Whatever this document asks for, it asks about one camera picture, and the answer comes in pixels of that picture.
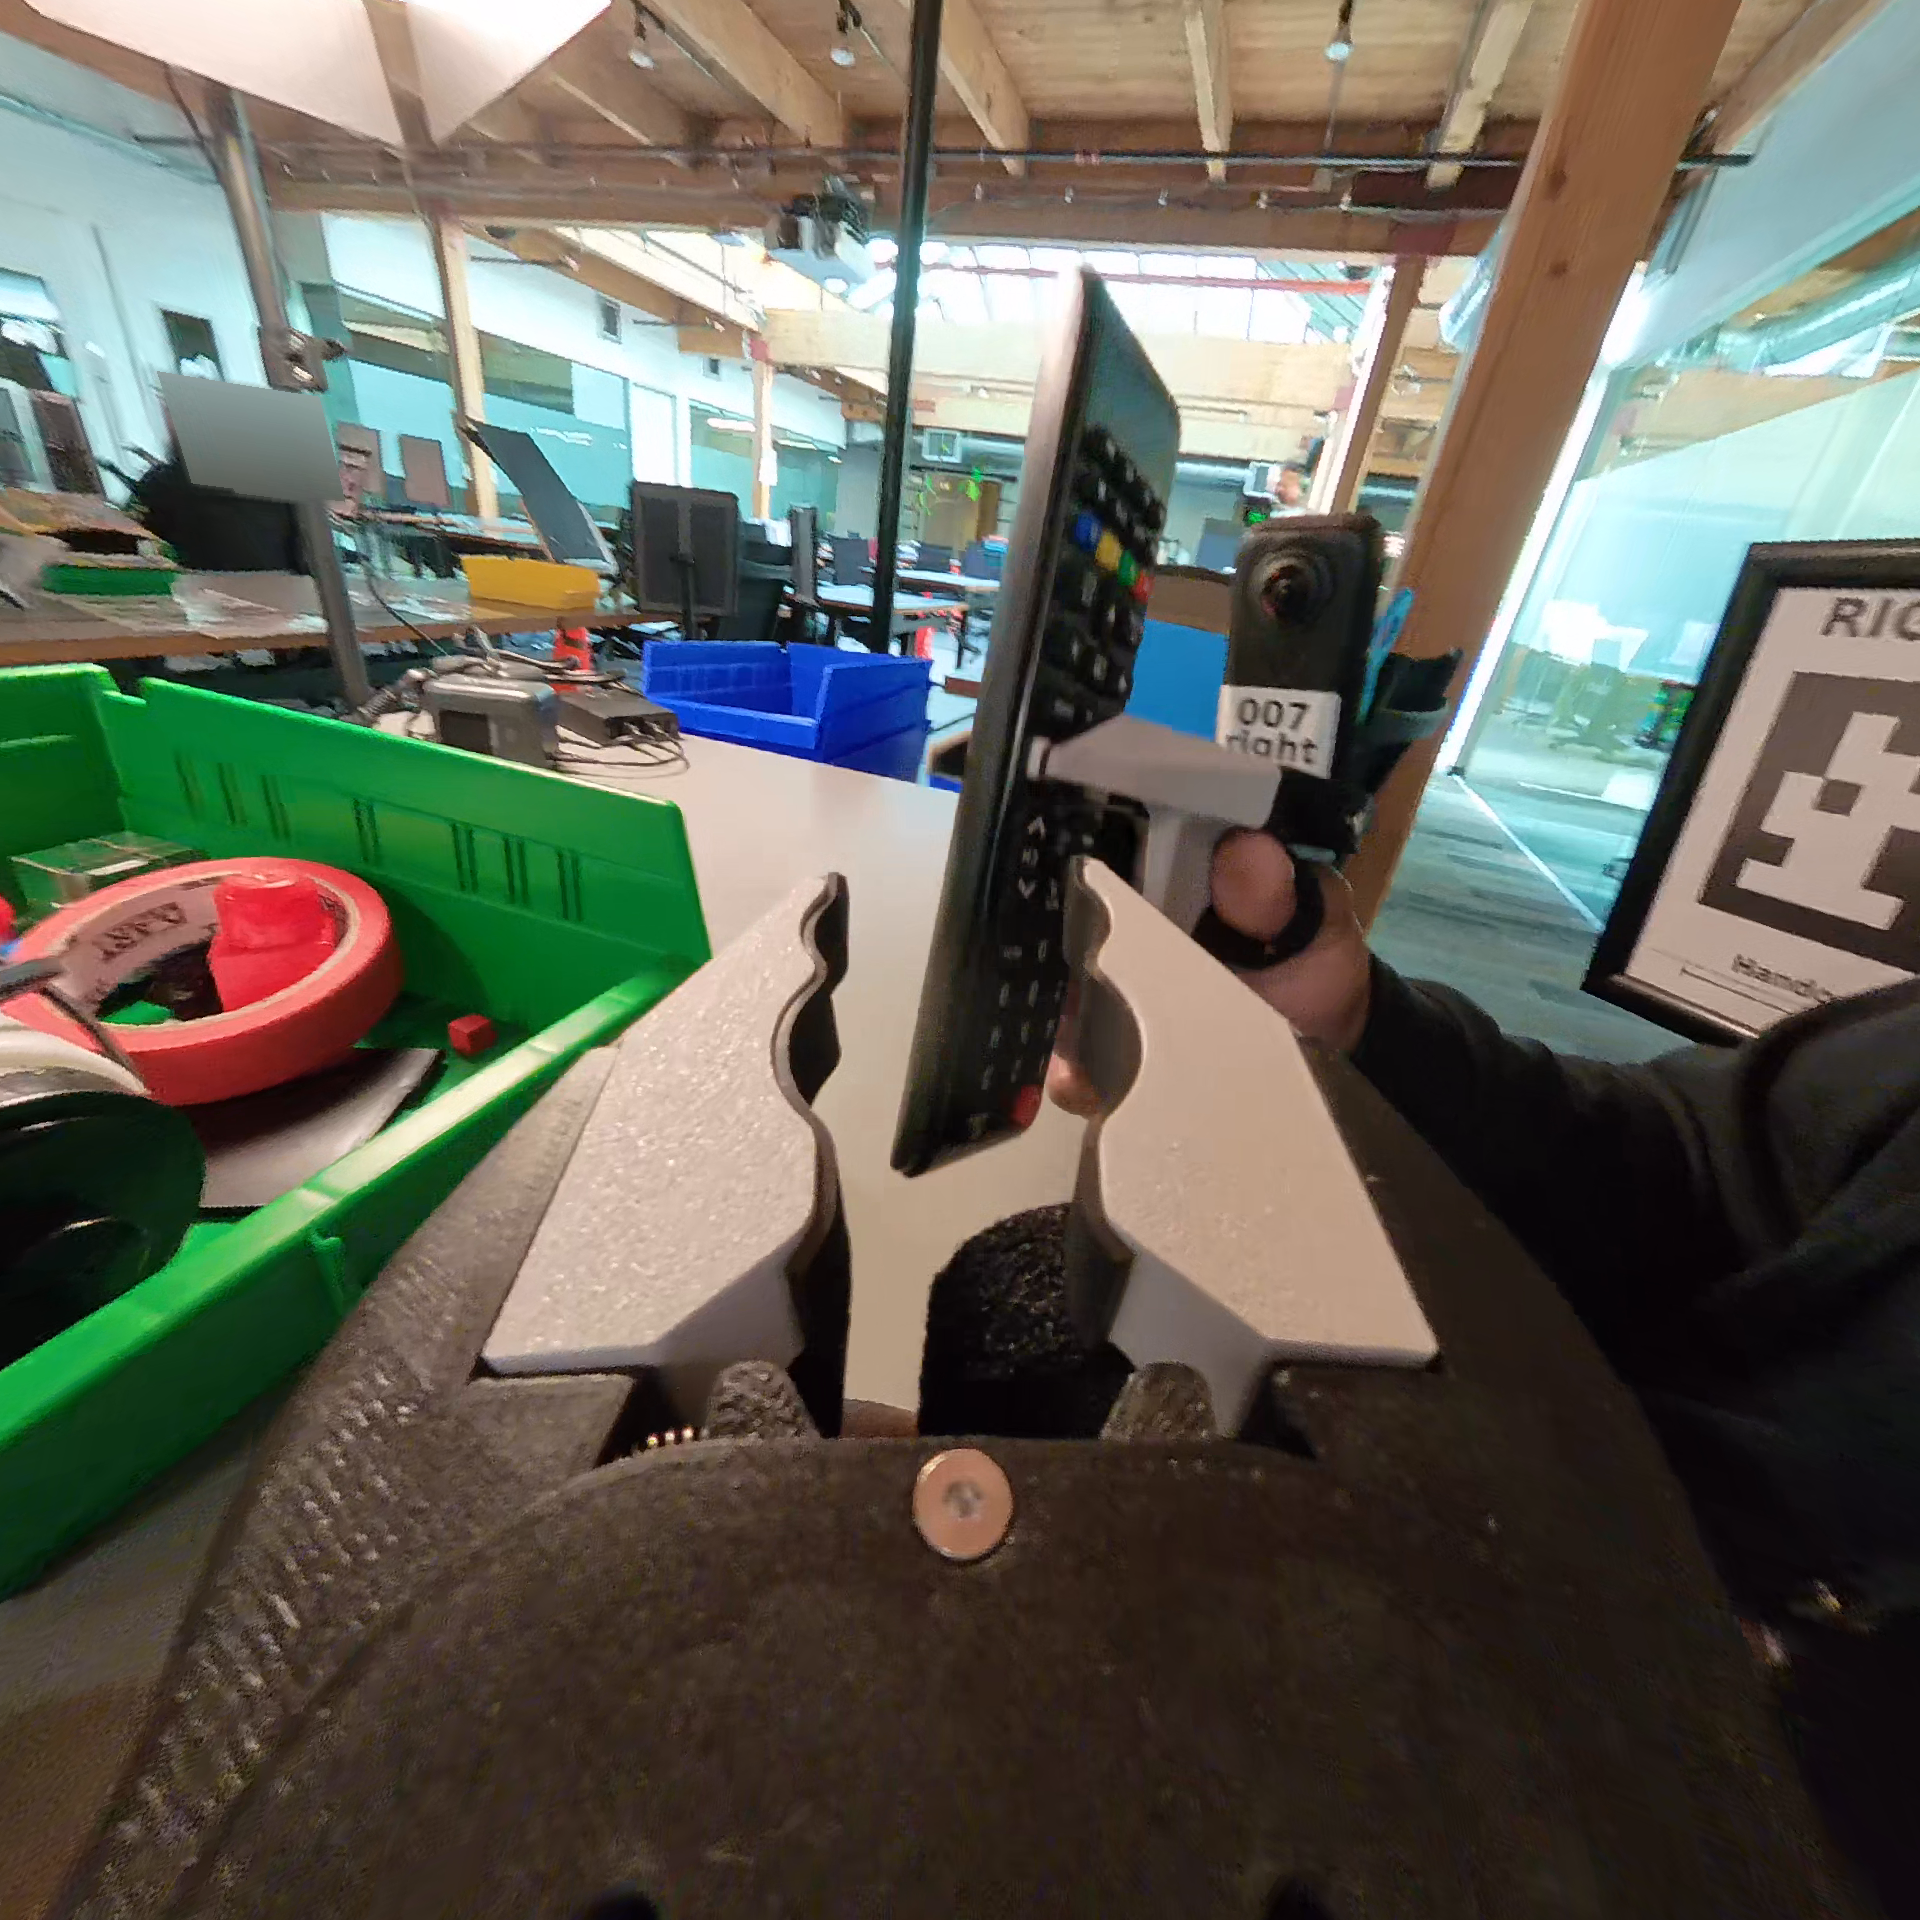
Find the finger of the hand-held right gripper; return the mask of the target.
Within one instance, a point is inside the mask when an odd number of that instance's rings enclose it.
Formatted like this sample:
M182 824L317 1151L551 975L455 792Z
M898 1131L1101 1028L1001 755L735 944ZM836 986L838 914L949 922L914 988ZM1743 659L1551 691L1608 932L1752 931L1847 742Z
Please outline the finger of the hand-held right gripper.
M1182 932L1209 912L1217 843L1265 830L1280 799L1268 760L1145 720L1040 739L1031 756L1032 778L1092 807L1092 856Z

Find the dark slanted board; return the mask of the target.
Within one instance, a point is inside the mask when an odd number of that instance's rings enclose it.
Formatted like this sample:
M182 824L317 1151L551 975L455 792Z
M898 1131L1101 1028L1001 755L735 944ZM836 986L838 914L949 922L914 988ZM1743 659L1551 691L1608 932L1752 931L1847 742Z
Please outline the dark slanted board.
M455 424L466 446L485 452L511 484L546 560L586 570L600 580L615 575L615 554L600 527L527 432L471 416L457 416Z

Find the wooden post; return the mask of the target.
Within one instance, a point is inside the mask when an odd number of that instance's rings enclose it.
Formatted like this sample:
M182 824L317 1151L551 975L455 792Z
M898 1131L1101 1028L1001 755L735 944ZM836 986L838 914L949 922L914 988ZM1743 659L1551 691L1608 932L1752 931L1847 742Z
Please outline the wooden post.
M1408 520L1408 655L1455 655L1348 864L1369 923L1568 443L1606 330L1711 91L1738 2L1583 2L1504 219L1493 293Z

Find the black computer monitor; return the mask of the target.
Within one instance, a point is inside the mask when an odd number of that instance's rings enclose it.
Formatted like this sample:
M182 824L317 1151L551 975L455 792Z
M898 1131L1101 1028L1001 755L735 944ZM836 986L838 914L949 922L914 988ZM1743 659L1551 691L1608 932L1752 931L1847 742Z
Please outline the black computer monitor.
M644 615L672 615L685 639L732 618L737 587L735 493L633 480L626 587Z

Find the yellow plastic bin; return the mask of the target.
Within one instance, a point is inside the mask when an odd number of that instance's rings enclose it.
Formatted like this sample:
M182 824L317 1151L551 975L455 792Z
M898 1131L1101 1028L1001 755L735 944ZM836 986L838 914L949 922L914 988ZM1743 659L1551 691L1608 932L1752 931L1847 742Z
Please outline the yellow plastic bin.
M460 556L472 603L535 607L538 613L591 613L600 606L604 579L591 566L498 554Z

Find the white studio light panel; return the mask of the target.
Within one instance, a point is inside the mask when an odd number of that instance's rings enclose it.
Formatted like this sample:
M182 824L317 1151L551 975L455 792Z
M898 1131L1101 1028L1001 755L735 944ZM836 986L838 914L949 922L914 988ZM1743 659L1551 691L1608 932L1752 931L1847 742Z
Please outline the white studio light panel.
M418 98L446 142L576 40L607 2L31 2L127 56L389 147Z

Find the grey power unit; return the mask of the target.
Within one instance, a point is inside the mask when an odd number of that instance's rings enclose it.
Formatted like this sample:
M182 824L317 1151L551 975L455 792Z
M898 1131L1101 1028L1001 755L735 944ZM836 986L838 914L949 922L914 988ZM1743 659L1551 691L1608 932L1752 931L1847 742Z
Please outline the grey power unit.
M439 676L423 686L421 712L444 748L533 768L559 760L559 696L543 682Z

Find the white bottle black base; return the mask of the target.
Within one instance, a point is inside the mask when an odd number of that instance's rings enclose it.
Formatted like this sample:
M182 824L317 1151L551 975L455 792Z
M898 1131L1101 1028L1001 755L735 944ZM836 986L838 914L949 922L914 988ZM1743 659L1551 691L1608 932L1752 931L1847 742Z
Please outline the white bottle black base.
M169 1263L200 1210L191 1123L122 1063L2 1020L2 1362Z

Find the small green box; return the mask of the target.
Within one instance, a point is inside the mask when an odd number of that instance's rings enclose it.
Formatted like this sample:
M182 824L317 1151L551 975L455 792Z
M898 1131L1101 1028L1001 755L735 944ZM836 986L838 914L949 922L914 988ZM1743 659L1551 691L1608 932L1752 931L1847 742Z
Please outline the small green box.
M172 871L200 856L199 847L144 832L104 832L13 854L9 869L23 906L42 916L117 883Z

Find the black remote control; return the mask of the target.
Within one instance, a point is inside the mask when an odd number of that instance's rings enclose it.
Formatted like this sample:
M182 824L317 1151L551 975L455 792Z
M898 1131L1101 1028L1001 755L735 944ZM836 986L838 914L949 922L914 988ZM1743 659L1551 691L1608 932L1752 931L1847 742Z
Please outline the black remote control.
M1180 410L1089 267L1060 282L966 740L890 1166L921 1176L1040 1114L1065 1015L1065 893L1109 805L1040 772L1122 715Z

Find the large blue plastic bin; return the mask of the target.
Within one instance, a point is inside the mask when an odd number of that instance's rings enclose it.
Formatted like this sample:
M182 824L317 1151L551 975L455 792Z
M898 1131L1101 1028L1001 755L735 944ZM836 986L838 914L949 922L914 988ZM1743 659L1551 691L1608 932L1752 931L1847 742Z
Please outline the large blue plastic bin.
M1214 742L1228 648L1228 635L1220 631L1146 618L1124 712Z

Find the green plastic bin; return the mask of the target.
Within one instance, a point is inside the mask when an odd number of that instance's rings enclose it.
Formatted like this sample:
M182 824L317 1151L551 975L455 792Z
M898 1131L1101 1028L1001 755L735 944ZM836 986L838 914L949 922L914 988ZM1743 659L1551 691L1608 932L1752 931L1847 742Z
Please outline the green plastic bin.
M369 1142L231 1224L197 1224L119 1301L2 1379L2 1596L281 1386L408 1234L589 1047L701 966L680 812L329 717L88 662L4 672L4 856L109 830L285 854L373 883L401 989L383 1043L488 1018Z

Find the black mat sheet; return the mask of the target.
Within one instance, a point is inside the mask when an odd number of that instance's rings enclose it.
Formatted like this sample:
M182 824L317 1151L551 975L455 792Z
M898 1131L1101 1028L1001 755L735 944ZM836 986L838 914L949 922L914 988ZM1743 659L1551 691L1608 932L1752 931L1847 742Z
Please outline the black mat sheet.
M357 1047L276 1088L185 1109L200 1151L202 1216L239 1216L367 1144L440 1072L434 1047Z

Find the black framed marker sign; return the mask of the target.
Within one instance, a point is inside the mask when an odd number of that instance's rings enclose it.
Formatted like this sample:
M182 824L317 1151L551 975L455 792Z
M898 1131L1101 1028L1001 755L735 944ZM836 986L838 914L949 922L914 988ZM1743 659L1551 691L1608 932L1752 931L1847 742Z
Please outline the black framed marker sign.
M1916 972L1918 542L1752 543L1581 989L1737 1045Z

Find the red tape roll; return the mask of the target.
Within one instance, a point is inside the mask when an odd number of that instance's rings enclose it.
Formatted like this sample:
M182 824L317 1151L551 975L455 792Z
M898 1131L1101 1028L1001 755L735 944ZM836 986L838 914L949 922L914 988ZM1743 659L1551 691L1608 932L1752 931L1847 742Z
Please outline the red tape roll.
M106 1024L137 1080L174 1109L247 1096L335 1064L392 1007L401 965L382 893L330 867L281 854L228 854L141 874L60 908L16 947L18 965L55 965L55 1005L4 995L4 1018L45 1037L95 1050L84 1018L220 931L231 880L308 883L333 932L330 951L276 995L228 1012L165 1024Z

